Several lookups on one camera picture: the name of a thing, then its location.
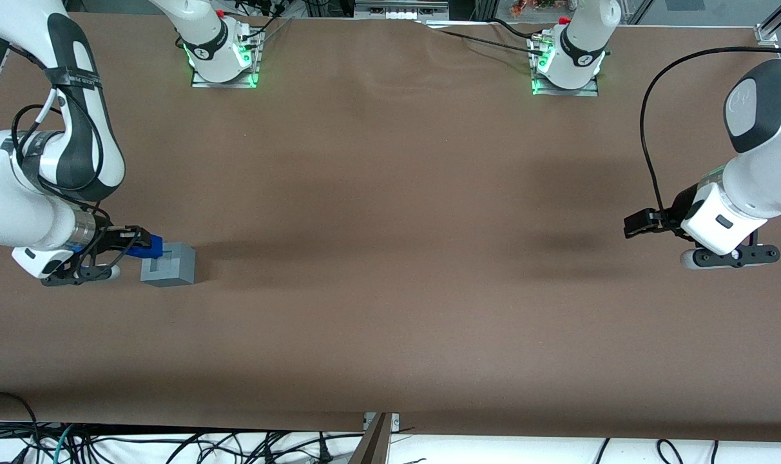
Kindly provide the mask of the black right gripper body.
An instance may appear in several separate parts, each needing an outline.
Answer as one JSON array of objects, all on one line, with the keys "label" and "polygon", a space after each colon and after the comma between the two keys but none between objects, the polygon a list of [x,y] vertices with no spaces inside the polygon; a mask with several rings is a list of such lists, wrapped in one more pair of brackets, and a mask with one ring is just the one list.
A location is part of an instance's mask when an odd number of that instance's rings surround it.
[{"label": "black right gripper body", "polygon": [[122,250],[122,226],[102,226],[96,241],[96,255]]}]

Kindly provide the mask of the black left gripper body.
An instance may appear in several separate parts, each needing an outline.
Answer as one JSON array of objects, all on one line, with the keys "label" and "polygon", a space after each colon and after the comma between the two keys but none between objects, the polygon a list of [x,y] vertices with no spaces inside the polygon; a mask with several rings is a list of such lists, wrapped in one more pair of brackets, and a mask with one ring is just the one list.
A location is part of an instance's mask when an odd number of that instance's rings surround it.
[{"label": "black left gripper body", "polygon": [[694,183],[676,194],[670,206],[670,228],[674,235],[685,235],[682,228],[682,221],[689,215],[691,206],[694,203],[698,190],[697,183]]}]

